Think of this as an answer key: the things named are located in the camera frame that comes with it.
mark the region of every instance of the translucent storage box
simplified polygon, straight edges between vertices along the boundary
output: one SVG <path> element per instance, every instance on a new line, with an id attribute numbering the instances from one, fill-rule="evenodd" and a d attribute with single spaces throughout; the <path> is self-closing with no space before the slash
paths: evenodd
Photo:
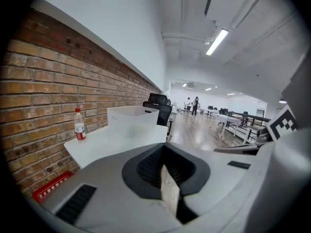
<path id="1" fill-rule="evenodd" d="M 159 111 L 142 106 L 108 108 L 108 133 L 111 140 L 146 143 L 153 135 Z"/>

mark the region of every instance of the bottle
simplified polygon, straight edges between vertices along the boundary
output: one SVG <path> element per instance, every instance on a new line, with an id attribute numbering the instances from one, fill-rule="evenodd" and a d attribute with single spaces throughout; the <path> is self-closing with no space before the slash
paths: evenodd
<path id="1" fill-rule="evenodd" d="M 86 132 L 84 130 L 84 122 L 81 116 L 80 108 L 76 108 L 76 114 L 74 115 L 74 130 L 76 131 L 78 140 L 84 140 L 86 138 Z"/>

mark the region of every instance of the person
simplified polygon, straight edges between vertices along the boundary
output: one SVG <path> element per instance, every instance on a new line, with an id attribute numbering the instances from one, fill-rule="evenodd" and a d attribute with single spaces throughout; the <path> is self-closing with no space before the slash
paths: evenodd
<path id="1" fill-rule="evenodd" d="M 189 113 L 191 106 L 190 106 L 190 98 L 187 98 L 187 101 L 184 102 L 185 108 L 186 108 L 186 113 Z"/>
<path id="2" fill-rule="evenodd" d="M 193 114 L 196 116 L 196 111 L 198 109 L 198 104 L 199 104 L 199 98 L 195 97 L 195 100 L 193 101 L 192 117 L 193 117 Z"/>

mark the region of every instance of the rectangular ceiling light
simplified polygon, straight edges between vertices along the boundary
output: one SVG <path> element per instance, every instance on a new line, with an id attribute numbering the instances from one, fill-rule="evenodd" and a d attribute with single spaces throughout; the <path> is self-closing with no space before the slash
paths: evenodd
<path id="1" fill-rule="evenodd" d="M 222 40 L 226 37 L 226 35 L 229 32 L 225 29 L 221 29 L 220 33 L 217 35 L 216 39 L 214 40 L 214 42 L 212 43 L 212 45 L 210 46 L 210 48 L 207 50 L 206 55 L 211 55 L 215 49 L 218 47 L 218 45 L 222 42 Z"/>

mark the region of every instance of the wooden floor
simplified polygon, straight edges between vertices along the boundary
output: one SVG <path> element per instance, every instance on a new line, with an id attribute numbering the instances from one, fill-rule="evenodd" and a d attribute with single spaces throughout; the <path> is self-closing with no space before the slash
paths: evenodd
<path id="1" fill-rule="evenodd" d="M 205 115 L 197 115 L 193 118 L 188 114 L 178 114 L 171 129 L 168 142 L 183 144 L 202 150 L 213 151 L 215 148 L 233 147 L 242 144 L 242 140 L 232 133 L 225 131 L 221 139 L 222 129 L 217 121 L 213 121 L 209 127 L 210 119 Z M 162 200 L 167 208 L 176 216 L 179 187 L 169 175 L 164 166 L 161 172 Z"/>

